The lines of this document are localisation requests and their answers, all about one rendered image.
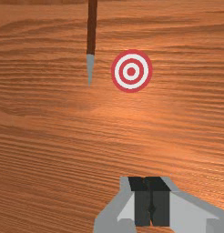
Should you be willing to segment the brown pen with grey tip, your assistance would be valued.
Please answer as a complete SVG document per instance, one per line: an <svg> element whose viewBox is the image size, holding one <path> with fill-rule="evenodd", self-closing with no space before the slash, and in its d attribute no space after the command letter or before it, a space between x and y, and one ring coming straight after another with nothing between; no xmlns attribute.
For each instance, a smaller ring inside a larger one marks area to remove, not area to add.
<svg viewBox="0 0 224 233"><path fill-rule="evenodd" d="M91 84L94 59L96 51L96 30L97 30L97 0L88 0L87 19L87 75L88 83Z"/></svg>

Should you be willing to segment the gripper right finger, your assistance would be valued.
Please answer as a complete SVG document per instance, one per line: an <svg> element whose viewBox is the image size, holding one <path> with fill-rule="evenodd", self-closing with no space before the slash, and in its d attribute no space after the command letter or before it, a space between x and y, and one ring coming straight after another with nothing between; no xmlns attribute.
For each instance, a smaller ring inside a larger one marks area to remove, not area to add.
<svg viewBox="0 0 224 233"><path fill-rule="evenodd" d="M224 233L224 210L182 191L169 177L145 177L154 227L175 233Z"/></svg>

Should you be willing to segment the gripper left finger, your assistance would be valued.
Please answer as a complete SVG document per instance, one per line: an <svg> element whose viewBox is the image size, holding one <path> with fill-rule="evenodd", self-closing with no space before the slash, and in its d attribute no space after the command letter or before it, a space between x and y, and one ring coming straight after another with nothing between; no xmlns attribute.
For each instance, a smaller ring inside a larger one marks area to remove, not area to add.
<svg viewBox="0 0 224 233"><path fill-rule="evenodd" d="M121 177L119 191L97 215L93 233L137 233L150 225L150 193L141 177Z"/></svg>

